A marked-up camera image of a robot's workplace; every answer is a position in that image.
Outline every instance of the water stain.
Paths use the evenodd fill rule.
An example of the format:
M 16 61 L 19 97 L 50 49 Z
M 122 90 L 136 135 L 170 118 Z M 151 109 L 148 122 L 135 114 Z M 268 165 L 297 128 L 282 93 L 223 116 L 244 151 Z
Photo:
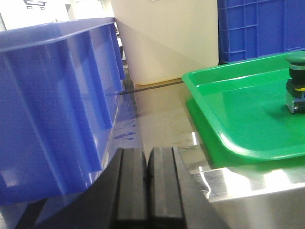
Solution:
M 118 136 L 114 137 L 114 139 L 120 139 L 120 138 L 128 137 L 128 136 L 134 135 L 134 134 L 135 134 L 134 132 L 129 132 L 126 134 L 118 135 Z

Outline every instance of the stainless steel surface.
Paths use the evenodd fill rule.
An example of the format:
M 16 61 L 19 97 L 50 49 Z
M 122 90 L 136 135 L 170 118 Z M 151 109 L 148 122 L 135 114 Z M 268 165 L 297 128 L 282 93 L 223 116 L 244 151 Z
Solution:
M 233 229 L 300 229 L 305 218 L 305 167 L 228 167 L 193 173 Z
M 0 229 L 14 229 L 28 203 L 0 206 Z
M 130 88 L 121 95 L 104 165 L 117 147 L 143 147 L 147 157 L 154 146 L 177 146 L 203 194 L 233 229 L 304 228 L 305 167 L 247 165 L 211 170 L 185 107 L 191 95 L 183 83 L 174 83 L 139 88 L 126 81 Z M 50 198 L 39 221 L 73 199 L 62 198 Z M 0 208 L 0 229 L 14 228 L 22 213 L 9 211 L 14 208 L 18 206 Z

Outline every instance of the green plastic tray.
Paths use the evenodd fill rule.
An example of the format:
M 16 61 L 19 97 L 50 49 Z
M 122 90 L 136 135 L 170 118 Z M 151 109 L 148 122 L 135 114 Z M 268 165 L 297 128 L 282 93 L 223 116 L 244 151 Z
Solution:
M 285 105 L 285 54 L 185 74 L 187 107 L 215 167 L 305 155 L 305 114 Z

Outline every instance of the blue plastic bin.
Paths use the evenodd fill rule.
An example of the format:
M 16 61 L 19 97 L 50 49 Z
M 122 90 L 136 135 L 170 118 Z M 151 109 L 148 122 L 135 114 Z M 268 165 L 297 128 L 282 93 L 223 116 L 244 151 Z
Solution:
M 123 78 L 114 18 L 0 33 L 0 204 L 92 184 Z
M 218 0 L 222 62 L 305 50 L 304 0 Z

